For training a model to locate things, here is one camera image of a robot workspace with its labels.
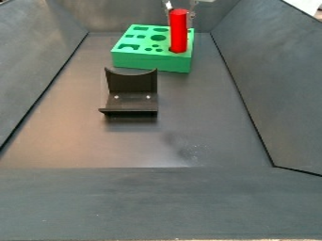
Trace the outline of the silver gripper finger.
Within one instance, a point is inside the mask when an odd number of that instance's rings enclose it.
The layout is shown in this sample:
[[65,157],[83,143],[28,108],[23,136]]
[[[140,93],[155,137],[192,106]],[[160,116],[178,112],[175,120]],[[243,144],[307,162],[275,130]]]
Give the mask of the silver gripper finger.
[[199,4],[199,0],[190,0],[188,3],[190,3],[190,8],[188,8],[188,11],[187,11],[187,28],[191,28],[192,27],[194,18],[196,16],[195,7]]
[[170,11],[170,10],[174,9],[170,0],[162,0],[162,3],[163,3],[163,6],[164,6],[164,9],[166,9],[167,11]]

